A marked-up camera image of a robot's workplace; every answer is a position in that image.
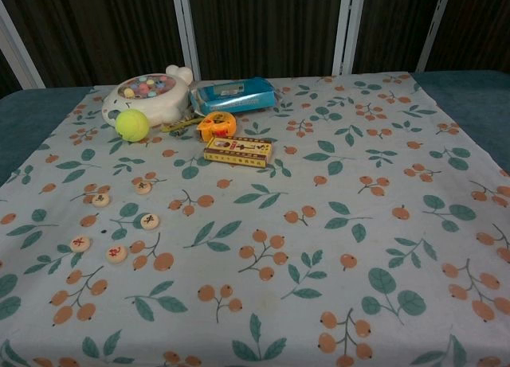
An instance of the yellow box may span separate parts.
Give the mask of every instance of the yellow box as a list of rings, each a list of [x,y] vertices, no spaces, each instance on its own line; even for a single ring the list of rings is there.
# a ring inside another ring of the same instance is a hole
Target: yellow box
[[[251,138],[212,138],[204,149],[204,158],[211,162],[228,162],[239,166],[265,168],[271,157],[273,144]]]

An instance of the blue box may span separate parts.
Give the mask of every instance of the blue box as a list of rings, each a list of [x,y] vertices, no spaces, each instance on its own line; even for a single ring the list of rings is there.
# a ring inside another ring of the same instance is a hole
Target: blue box
[[[190,90],[195,111],[207,115],[213,111],[236,113],[273,107],[277,97],[273,86],[264,78],[251,78],[238,82],[216,84]]]

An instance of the floral tablecloth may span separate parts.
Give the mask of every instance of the floral tablecloth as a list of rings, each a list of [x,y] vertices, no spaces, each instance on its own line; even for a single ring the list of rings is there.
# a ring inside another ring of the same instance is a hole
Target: floral tablecloth
[[[263,170],[69,113],[0,188],[2,366],[510,363],[508,175],[407,73],[271,81]]]

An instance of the tennis ball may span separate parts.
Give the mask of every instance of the tennis ball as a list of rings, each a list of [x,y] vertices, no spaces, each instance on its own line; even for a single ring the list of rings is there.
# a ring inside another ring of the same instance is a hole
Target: tennis ball
[[[138,110],[124,110],[117,116],[115,130],[122,139],[138,142],[149,133],[149,120]]]

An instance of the curtain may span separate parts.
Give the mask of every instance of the curtain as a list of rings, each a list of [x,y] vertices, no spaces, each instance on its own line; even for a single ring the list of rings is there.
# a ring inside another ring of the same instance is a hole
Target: curtain
[[[3,0],[47,87],[183,65],[173,0]]]
[[[353,73],[413,72],[437,0],[364,0]]]
[[[510,72],[510,0],[448,0],[427,71]]]
[[[340,0],[190,0],[203,79],[331,75]]]
[[[0,82],[0,99],[12,92],[22,89],[2,52],[0,52],[0,74],[2,74],[2,81]]]

